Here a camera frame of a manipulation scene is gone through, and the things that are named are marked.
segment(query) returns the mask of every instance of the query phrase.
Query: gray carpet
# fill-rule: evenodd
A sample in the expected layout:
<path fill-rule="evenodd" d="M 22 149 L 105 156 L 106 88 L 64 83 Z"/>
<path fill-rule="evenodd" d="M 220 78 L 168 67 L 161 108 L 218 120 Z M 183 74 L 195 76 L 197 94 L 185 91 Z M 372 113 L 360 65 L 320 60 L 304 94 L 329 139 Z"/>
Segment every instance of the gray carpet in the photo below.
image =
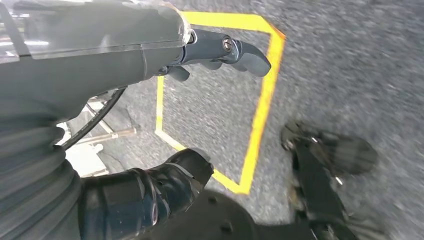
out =
<path fill-rule="evenodd" d="M 283 62 L 261 142 L 250 195 L 234 196 L 261 223 L 288 221 L 290 159 L 278 142 L 290 118 L 354 134 L 379 153 L 371 174 L 345 179 L 349 209 L 380 217 L 394 240 L 422 240 L 424 229 L 424 3 L 418 0 L 174 0 L 182 10 L 253 13 L 286 34 Z M 267 36 L 226 29 L 266 49 Z M 201 147 L 217 169 L 238 180 L 261 79 L 224 67 L 191 67 L 180 83 L 165 80 L 164 130 Z M 104 143 L 118 168 L 148 168 L 175 151 L 154 134 L 156 81 L 128 89 L 114 113 L 129 116 L 137 136 Z"/>

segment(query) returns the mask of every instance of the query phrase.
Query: screw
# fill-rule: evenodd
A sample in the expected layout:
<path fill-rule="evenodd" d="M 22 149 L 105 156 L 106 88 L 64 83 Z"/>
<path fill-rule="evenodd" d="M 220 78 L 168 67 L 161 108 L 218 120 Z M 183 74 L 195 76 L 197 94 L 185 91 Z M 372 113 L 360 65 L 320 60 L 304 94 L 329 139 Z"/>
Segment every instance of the screw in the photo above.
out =
<path fill-rule="evenodd" d="M 225 36 L 222 40 L 222 46 L 226 52 L 230 52 L 233 48 L 233 41 L 229 36 Z"/>
<path fill-rule="evenodd" d="M 155 76 L 164 76 L 164 75 L 168 74 L 168 72 L 169 72 L 169 68 L 167 66 L 163 66 L 159 69 L 159 71 L 157 71 Z"/>
<path fill-rule="evenodd" d="M 282 148 L 286 151 L 291 151 L 294 147 L 295 147 L 295 144 L 290 140 L 286 140 L 285 142 L 282 143 Z"/>

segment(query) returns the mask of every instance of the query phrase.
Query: black flexible joint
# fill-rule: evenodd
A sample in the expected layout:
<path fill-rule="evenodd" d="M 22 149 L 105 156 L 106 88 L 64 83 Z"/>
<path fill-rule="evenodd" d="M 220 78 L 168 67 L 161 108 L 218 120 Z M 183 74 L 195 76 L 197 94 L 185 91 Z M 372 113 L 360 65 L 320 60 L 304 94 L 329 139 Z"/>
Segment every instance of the black flexible joint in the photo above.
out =
<path fill-rule="evenodd" d="M 188 148 L 149 170 L 83 178 L 81 239 L 133 239 L 186 211 L 213 173 L 203 156 Z"/>

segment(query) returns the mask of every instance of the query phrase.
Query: transparent plastic cover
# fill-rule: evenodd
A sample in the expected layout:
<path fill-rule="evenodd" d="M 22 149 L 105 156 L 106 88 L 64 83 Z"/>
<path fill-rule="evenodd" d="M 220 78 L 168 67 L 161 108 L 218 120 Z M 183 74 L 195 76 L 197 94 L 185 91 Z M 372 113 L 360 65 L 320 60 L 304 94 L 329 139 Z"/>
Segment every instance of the transparent plastic cover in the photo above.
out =
<path fill-rule="evenodd" d="M 190 39 L 190 24 L 162 1 L 0 0 L 0 8 L 0 63 L 176 48 Z"/>

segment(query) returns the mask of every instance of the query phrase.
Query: yellow square outline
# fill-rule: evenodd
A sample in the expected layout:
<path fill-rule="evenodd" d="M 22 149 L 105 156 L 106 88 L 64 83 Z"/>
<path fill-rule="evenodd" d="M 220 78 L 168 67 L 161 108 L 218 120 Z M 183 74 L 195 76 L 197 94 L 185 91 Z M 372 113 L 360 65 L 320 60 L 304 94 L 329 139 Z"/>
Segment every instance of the yellow square outline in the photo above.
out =
<path fill-rule="evenodd" d="M 267 123 L 268 113 L 280 70 L 280 62 L 284 51 L 285 35 L 269 24 L 263 17 L 255 14 L 221 13 L 221 12 L 183 12 L 189 23 L 218 28 L 233 28 L 264 32 L 270 35 L 266 54 L 271 63 L 271 70 L 262 79 L 260 97 L 250 132 L 249 145 L 241 169 L 240 183 L 236 183 L 218 170 L 212 175 L 218 182 L 236 194 L 249 194 L 255 168 L 258 161 L 262 134 Z M 177 151 L 186 147 L 163 131 L 164 77 L 157 78 L 156 130 L 154 133 Z"/>

